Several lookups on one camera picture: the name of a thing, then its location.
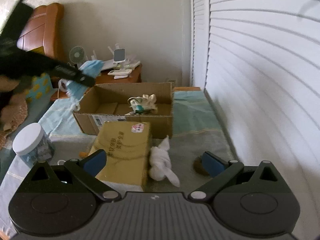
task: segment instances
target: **remote control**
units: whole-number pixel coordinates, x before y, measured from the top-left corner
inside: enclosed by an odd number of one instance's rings
[[[129,75],[132,72],[132,69],[119,69],[119,70],[111,70],[108,75],[111,76],[124,76]]]

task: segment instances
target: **orange object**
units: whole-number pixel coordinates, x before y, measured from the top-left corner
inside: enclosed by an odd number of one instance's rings
[[[83,159],[84,159],[85,157],[87,157],[88,155],[89,155],[89,153],[86,153],[86,152],[80,152],[80,153],[79,153],[79,157],[80,157],[80,158],[83,158]]]

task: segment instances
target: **metal screw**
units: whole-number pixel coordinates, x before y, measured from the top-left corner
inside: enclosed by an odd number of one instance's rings
[[[207,194],[204,193],[203,191],[194,191],[190,195],[193,199],[204,199]]]
[[[113,198],[116,198],[118,197],[119,193],[114,191],[114,190],[108,190],[108,191],[105,191],[102,196],[104,198],[108,198],[108,199],[113,199]]]

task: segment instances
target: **barcode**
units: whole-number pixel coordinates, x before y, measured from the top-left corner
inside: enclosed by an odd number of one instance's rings
[[[97,121],[98,126],[102,126],[102,123],[101,123],[99,117],[96,116],[95,118],[96,118],[96,121]]]

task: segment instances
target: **white towel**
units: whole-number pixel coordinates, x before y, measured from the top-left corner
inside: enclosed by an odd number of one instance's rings
[[[165,177],[176,187],[180,187],[180,181],[176,174],[171,170],[171,161],[168,154],[170,149],[169,137],[167,136],[158,147],[151,148],[149,175],[154,180],[160,181]]]

